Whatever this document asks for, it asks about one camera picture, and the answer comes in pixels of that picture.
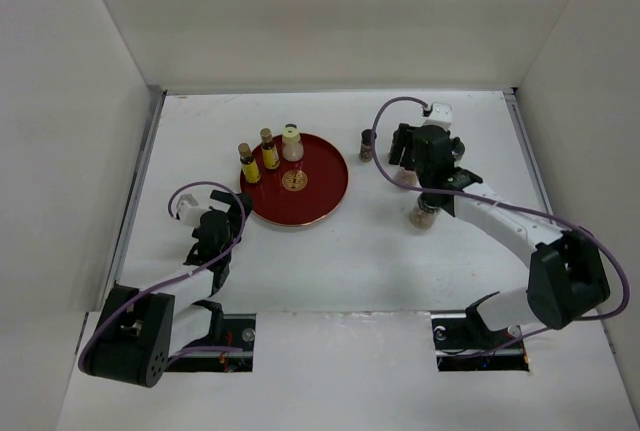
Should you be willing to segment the yellow label bottle front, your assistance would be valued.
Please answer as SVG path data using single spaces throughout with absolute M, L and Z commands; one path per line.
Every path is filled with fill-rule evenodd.
M 246 182 L 257 184 L 261 180 L 261 174 L 250 146 L 247 143 L 240 143 L 238 153 Z

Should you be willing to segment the yellow label bottle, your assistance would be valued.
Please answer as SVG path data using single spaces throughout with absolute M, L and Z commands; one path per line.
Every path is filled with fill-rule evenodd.
M 274 171 L 279 168 L 280 159 L 271 130 L 269 128 L 261 129 L 260 138 L 264 166 L 267 170 Z
M 246 182 L 257 184 L 261 180 L 261 174 L 250 146 L 247 143 L 240 143 L 238 153 Z

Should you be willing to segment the cream squeeze bottle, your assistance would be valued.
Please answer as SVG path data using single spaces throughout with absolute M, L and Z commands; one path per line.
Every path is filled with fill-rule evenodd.
M 289 162 L 298 162 L 304 156 L 301 133 L 295 124 L 286 124 L 282 134 L 282 157 Z

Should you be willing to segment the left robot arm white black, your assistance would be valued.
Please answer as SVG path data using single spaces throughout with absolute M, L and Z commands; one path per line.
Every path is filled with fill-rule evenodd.
M 248 371 L 256 319 L 229 316 L 214 295 L 229 276 L 231 253 L 253 208 L 246 193 L 214 190 L 218 208 L 189 194 L 170 213 L 192 231 L 194 244 L 178 269 L 144 287 L 116 284 L 78 358 L 80 372 L 145 388 L 167 371 Z

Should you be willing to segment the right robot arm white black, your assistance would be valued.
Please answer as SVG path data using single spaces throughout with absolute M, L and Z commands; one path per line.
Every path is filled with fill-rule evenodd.
M 599 306 L 610 287 L 598 247 L 568 227 L 509 209 L 473 172 L 457 165 L 459 139 L 436 125 L 402 123 L 389 162 L 416 173 L 422 211 L 442 210 L 484 231 L 528 269 L 525 287 L 494 293 L 467 309 L 464 335 L 483 347 L 512 325 L 542 324 L 560 330 Z

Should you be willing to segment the black grinder top jar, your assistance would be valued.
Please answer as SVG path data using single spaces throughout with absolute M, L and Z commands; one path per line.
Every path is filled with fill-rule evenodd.
M 449 139 L 448 143 L 448 154 L 451 157 L 453 163 L 457 165 L 461 159 L 463 158 L 466 147 L 464 143 L 461 141 L 459 137 L 454 137 Z

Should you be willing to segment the pink lid spice jar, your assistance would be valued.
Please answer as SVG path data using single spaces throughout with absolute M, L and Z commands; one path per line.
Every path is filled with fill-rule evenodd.
M 417 175 L 413 170 L 406 170 L 400 167 L 395 176 L 394 180 L 401 187 L 416 187 L 417 186 Z

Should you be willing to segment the black cap spice jar left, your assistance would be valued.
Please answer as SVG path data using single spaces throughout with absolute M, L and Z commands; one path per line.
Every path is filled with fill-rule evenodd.
M 368 163 L 373 159 L 373 145 L 376 138 L 376 133 L 368 128 L 361 132 L 361 141 L 359 149 L 359 159 Z

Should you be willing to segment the dark lid nut jar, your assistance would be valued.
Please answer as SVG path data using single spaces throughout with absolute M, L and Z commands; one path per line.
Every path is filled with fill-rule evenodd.
M 421 198 L 418 198 L 409 213 L 409 219 L 417 229 L 428 230 L 434 225 L 440 212 L 441 209 L 439 207 L 432 206 Z

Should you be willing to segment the red round tray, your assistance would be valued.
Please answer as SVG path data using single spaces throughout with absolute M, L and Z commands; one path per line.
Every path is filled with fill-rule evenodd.
M 329 141 L 313 134 L 301 135 L 303 158 L 282 160 L 275 170 L 263 163 L 260 146 L 252 150 L 260 180 L 246 181 L 239 174 L 242 192 L 250 195 L 253 212 L 263 220 L 280 226 L 297 227 L 318 222 L 343 201 L 349 169 L 341 152 Z

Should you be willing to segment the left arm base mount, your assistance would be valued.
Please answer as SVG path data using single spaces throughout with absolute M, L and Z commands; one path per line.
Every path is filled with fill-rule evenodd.
M 253 371 L 257 316 L 228 314 L 201 300 L 173 323 L 168 372 L 249 373 Z

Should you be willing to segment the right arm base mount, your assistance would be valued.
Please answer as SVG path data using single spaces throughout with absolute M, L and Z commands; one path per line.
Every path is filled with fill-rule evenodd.
M 520 326 L 480 329 L 463 312 L 431 315 L 436 366 L 440 372 L 529 371 Z

